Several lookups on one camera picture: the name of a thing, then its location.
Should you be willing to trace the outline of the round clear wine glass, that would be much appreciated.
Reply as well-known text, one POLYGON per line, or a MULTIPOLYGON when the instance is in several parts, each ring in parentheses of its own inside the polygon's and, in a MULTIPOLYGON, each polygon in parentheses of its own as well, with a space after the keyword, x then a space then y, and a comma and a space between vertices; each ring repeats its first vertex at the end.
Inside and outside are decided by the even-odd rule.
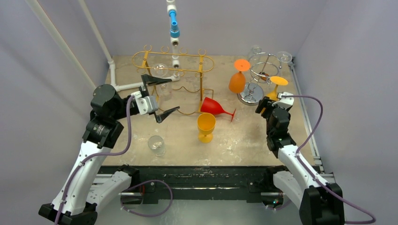
MULTIPOLYGON (((159 63, 155 64, 151 68, 151 74, 154 77, 169 79, 168 68, 165 64, 159 63)), ((156 91, 163 101, 168 101, 171 99, 172 86, 171 83, 164 83, 156 86, 156 91)))

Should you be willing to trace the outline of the orange plastic goblet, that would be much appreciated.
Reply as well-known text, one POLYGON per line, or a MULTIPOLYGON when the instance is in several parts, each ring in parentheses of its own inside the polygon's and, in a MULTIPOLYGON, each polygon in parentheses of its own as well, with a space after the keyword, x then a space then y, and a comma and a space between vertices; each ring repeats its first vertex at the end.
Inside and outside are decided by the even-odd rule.
POLYGON ((234 62, 234 68, 237 70, 237 73, 235 73, 229 82, 229 90, 235 94, 243 92, 245 88, 245 75, 243 72, 247 71, 250 69, 250 63, 249 61, 245 59, 238 59, 234 62))

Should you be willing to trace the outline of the patterned clear goblet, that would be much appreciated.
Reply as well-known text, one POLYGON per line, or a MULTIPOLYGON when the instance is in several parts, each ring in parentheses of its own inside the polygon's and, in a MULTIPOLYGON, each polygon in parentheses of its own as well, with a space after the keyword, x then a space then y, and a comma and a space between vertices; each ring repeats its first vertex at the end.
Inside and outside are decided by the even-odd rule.
POLYGON ((251 49, 247 55, 247 61, 251 64, 251 66, 254 66, 256 63, 259 62, 261 55, 260 53, 262 52, 262 49, 259 45, 252 45, 251 49))

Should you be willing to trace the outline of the red plastic goblet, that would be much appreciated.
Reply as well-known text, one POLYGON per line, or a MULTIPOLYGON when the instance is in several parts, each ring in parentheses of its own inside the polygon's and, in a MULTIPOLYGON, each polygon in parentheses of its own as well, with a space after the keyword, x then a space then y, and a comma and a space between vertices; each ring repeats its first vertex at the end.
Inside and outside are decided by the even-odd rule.
POLYGON ((204 98, 199 111, 201 113, 210 113, 212 115, 219 115, 219 114, 223 114, 223 113, 230 115, 231 122, 233 121, 235 113, 236 113, 236 109, 234 110, 233 113, 229 113, 229 112, 225 111, 223 109, 223 107, 220 105, 220 103, 218 103, 216 100, 214 100, 212 98, 208 98, 208 97, 204 98))

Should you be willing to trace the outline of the clear champagne flute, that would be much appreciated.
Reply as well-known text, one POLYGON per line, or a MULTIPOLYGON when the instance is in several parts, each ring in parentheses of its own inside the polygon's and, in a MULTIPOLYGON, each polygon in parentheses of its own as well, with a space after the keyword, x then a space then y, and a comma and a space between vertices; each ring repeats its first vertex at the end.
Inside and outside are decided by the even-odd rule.
POLYGON ((276 53, 276 58, 279 61, 279 68, 282 68, 283 63, 290 63, 293 60, 292 55, 286 51, 279 51, 276 53))

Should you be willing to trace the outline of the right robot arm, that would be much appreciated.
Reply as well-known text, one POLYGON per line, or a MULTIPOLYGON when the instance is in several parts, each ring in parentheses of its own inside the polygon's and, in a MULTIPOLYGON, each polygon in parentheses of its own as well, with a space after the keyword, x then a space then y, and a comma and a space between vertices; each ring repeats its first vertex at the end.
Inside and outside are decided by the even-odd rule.
POLYGON ((293 102, 285 92, 276 100, 264 97, 255 110, 266 119, 268 149, 287 167, 286 171, 266 175, 263 184, 270 191, 278 188, 287 195, 297 206, 302 224, 342 225, 344 206, 339 200, 342 189, 325 180, 302 157, 288 132, 293 102))

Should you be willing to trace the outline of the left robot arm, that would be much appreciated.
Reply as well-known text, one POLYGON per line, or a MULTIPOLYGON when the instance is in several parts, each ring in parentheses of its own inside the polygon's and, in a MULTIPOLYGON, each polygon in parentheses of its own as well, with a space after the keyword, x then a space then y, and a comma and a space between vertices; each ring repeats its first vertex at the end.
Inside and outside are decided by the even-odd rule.
POLYGON ((52 202, 43 204, 38 214, 56 225, 93 225, 99 212, 123 191, 145 192, 145 182, 139 170, 122 165, 102 185, 92 189, 92 184, 118 140, 123 125, 120 119, 132 115, 153 115, 156 122, 163 122, 176 108, 157 114, 156 97, 148 87, 169 83, 166 78, 141 76, 138 91, 122 98, 114 86, 103 84, 93 92, 92 111, 82 137, 82 143, 73 168, 58 195, 52 202))

